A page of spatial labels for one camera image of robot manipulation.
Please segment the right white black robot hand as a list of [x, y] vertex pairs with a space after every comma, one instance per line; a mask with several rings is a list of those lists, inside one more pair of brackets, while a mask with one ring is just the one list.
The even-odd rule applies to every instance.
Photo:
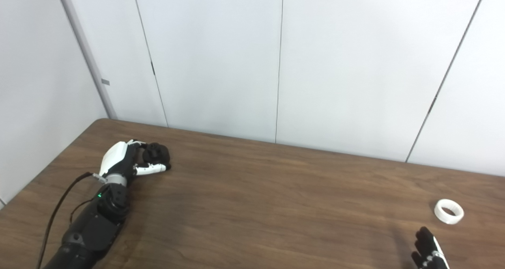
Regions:
[[449, 269], [449, 263], [440, 244], [431, 231], [422, 226], [415, 234], [416, 251], [411, 258], [419, 269]]

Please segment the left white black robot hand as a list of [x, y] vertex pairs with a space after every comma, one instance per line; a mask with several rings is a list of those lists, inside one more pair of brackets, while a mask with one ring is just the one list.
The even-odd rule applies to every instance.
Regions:
[[145, 143], [137, 140], [117, 142], [103, 156], [97, 174], [107, 179], [119, 174], [126, 179], [157, 174], [171, 169], [168, 147], [159, 143]]

